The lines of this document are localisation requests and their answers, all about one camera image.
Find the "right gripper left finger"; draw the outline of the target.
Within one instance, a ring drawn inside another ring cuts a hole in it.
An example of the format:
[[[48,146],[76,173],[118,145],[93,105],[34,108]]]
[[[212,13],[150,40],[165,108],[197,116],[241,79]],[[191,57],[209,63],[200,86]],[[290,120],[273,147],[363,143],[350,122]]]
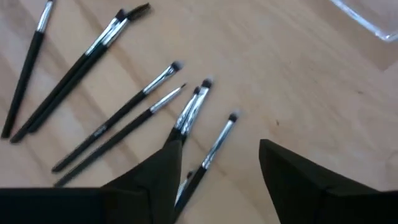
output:
[[[171,223],[182,168],[172,141],[101,187],[1,189],[1,223]]]

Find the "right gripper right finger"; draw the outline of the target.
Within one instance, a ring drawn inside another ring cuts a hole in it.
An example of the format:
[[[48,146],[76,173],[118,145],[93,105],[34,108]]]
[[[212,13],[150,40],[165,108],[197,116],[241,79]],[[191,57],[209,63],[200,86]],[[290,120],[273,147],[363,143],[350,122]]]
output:
[[[259,143],[265,185],[281,223],[397,223],[397,191],[379,191],[269,139]]]

